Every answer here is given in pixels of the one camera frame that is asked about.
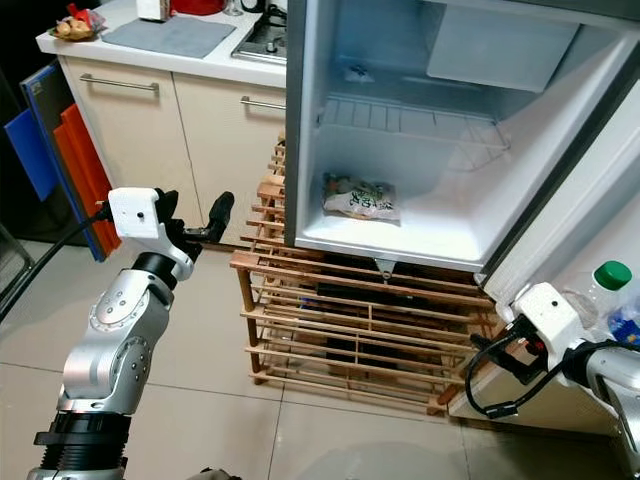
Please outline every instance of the cabinet handle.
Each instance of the cabinet handle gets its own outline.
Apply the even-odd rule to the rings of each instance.
[[[116,85],[117,87],[137,88],[138,90],[151,90],[152,92],[160,92],[160,85],[156,82],[149,85],[140,85],[139,83],[117,82],[115,80],[107,80],[105,78],[93,78],[90,73],[80,75],[80,80],[88,83],[102,83],[104,85]]]
[[[264,107],[264,108],[273,108],[275,110],[286,110],[286,105],[278,105],[276,103],[265,103],[265,102],[256,102],[255,100],[251,100],[247,95],[240,99],[240,103],[245,105],[253,105],[254,107]]]

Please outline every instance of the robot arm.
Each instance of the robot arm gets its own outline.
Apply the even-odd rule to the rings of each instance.
[[[637,347],[614,341],[592,343],[571,305],[548,283],[526,290],[512,305],[515,321],[507,326],[503,340],[484,345],[472,364],[482,356],[510,371],[523,384],[530,383],[542,371],[548,372],[529,392],[515,401],[479,407],[469,387],[467,397],[480,413],[500,418],[517,409],[552,379],[566,387],[582,387],[609,406],[618,417],[619,432],[626,450],[628,466],[634,478],[640,478],[640,351]],[[508,355],[504,348],[514,340],[525,339],[527,350],[537,356],[525,366]]]
[[[177,192],[120,188],[109,193],[118,236],[138,251],[89,313],[82,341],[64,366],[57,415],[36,435],[46,447],[29,480],[120,480],[123,451],[151,368],[153,349],[169,322],[173,289],[189,278],[202,242],[217,243],[228,222],[233,195],[225,192],[209,213],[209,225],[185,229],[172,219]]]

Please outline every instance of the gas stove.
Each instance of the gas stove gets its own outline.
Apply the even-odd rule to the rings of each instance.
[[[234,58],[287,64],[287,13],[270,6],[231,54]]]

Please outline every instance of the open freezer compartment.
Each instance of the open freezer compartment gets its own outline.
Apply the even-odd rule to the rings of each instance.
[[[479,271],[637,40],[576,23],[542,93],[435,78],[433,6],[307,2],[296,245]],[[326,173],[393,185],[399,223],[325,212]]]

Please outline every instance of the tiled floor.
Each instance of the tiled floor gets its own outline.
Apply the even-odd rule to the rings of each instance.
[[[43,247],[29,244],[37,256]],[[42,450],[66,355],[87,311],[131,256],[104,265],[65,248],[0,326],[0,478]],[[390,408],[254,386],[229,255],[205,252],[176,289],[127,446],[129,480],[180,480],[205,466],[244,480],[619,479],[600,444],[460,428]]]

